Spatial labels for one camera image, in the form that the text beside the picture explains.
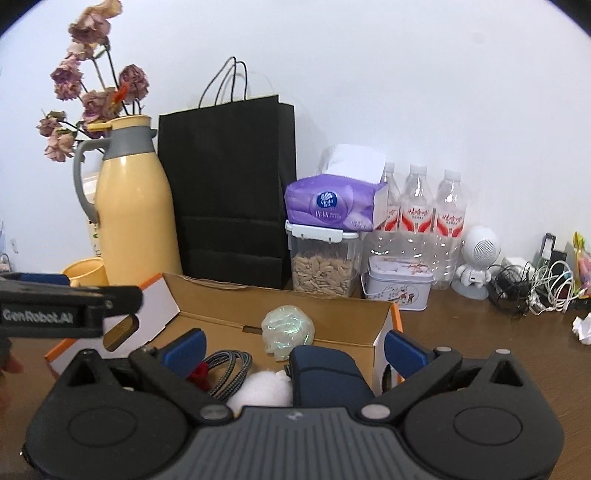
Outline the person's left hand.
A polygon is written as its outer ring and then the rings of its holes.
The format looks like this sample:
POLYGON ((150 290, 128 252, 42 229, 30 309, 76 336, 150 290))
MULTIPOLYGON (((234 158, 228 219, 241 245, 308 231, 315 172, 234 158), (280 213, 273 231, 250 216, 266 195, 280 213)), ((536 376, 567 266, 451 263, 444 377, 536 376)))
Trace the person's left hand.
POLYGON ((1 338, 1 386, 0 386, 0 404, 1 411, 4 411, 10 404, 10 391, 7 386, 6 374, 20 374, 24 371, 22 362, 16 358, 11 351, 12 343, 6 338, 1 338))

